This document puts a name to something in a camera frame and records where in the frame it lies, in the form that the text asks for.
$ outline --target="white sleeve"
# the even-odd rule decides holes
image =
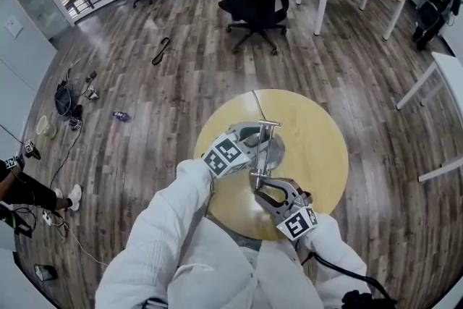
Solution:
[[[324,260],[348,271],[365,275],[367,266],[348,246],[339,234],[338,223],[327,214],[317,214],[318,227],[304,236],[309,250],[315,251]],[[325,309],[340,308],[346,293],[358,290],[360,294],[370,293],[363,281],[341,274],[317,263],[315,288]]]
[[[167,286],[192,218],[208,197],[211,173],[202,160],[177,167],[177,179],[156,193],[135,221],[124,251],[109,264],[95,307],[128,309],[147,299],[167,301]]]

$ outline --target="round wooden table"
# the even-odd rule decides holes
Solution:
[[[266,119],[283,124],[275,129],[275,134],[283,139],[286,151],[272,177],[294,179],[312,194],[315,211],[332,212],[346,187],[349,170],[346,143],[336,123],[319,105],[299,94],[277,89],[256,90],[255,94]],[[205,153],[230,125],[259,119],[262,115],[252,92],[226,102],[201,130],[195,158]],[[248,174],[249,170],[243,170],[216,180],[210,212],[225,227],[246,237],[285,238],[276,229],[273,217],[255,202]]]

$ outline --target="white jacket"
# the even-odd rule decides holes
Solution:
[[[160,302],[170,309],[340,308],[347,292],[370,292],[365,283],[320,264],[314,286],[288,241],[263,241],[255,252],[239,247],[206,218],[200,220],[180,260],[210,183],[208,167],[201,160],[178,165],[177,179],[156,193],[138,216],[125,250],[106,269],[96,292],[97,309],[167,308]],[[307,247],[331,263],[365,275],[365,264],[341,240],[336,221],[319,214],[318,222],[303,237]]]

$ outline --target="white shoe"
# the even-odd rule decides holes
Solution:
[[[63,198],[63,192],[59,188],[55,188],[56,198]]]
[[[67,196],[72,201],[72,206],[70,209],[72,211],[77,211],[79,210],[80,206],[80,199],[82,198],[82,188],[79,185],[74,185],[74,188],[72,188],[71,193]]]

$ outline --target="door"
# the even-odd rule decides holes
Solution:
[[[35,26],[49,40],[69,26],[53,0],[18,0],[18,2]]]

